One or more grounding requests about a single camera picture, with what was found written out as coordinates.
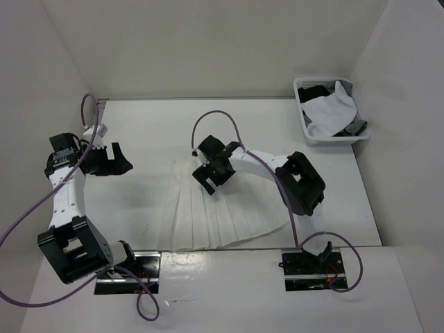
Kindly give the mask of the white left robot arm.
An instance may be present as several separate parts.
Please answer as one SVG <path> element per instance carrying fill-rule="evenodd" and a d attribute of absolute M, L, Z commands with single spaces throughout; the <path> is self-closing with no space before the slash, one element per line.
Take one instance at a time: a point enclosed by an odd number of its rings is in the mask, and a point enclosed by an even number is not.
<path fill-rule="evenodd" d="M 56 191 L 49 229 L 37 237 L 37 244 L 65 284 L 104 269 L 113 269 L 122 277 L 134 275 L 138 260 L 124 241 L 109 244 L 86 215 L 84 187 L 86 177 L 120 176 L 133 169 L 119 143 L 112 143 L 114 157 L 108 158 L 106 146 L 87 147 L 87 141 L 72 133 L 50 138 L 53 152 L 46 177 Z"/>

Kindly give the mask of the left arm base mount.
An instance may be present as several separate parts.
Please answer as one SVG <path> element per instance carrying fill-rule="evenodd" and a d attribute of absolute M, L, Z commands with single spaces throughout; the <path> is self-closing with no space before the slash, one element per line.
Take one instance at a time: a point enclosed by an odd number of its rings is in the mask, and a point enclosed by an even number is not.
<path fill-rule="evenodd" d="M 130 244 L 119 240 L 112 246 L 114 263 L 130 271 L 153 294 L 159 291 L 161 253 L 152 250 L 133 250 Z M 123 295 L 145 293 L 136 279 L 126 271 L 112 267 L 95 282 L 95 295 Z"/>

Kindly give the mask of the white pleated skirt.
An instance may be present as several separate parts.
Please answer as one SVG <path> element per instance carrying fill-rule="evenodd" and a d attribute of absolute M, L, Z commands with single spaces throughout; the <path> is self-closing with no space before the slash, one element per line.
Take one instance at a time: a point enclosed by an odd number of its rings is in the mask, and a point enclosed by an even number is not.
<path fill-rule="evenodd" d="M 271 234 L 289 222 L 274 182 L 240 172 L 209 195 L 191 175 L 197 166 L 195 160 L 171 164 L 159 250 L 225 248 Z"/>

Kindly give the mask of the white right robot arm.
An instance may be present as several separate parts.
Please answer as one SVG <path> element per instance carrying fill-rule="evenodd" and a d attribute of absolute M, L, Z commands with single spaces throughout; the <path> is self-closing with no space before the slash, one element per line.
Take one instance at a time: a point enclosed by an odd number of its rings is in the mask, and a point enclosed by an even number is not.
<path fill-rule="evenodd" d="M 118 239 L 169 252 L 229 248 L 290 225 L 318 231 L 325 183 L 299 152 L 276 155 L 207 136 L 186 160 L 139 160 L 106 191 Z"/>

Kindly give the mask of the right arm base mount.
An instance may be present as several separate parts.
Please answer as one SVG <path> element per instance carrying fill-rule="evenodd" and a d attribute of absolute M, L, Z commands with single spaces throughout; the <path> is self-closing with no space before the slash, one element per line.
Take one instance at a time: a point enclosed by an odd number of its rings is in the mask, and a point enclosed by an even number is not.
<path fill-rule="evenodd" d="M 285 291 L 315 291 L 348 288 L 341 253 L 327 242 L 318 256 L 302 250 L 281 252 L 278 266 L 284 273 Z"/>

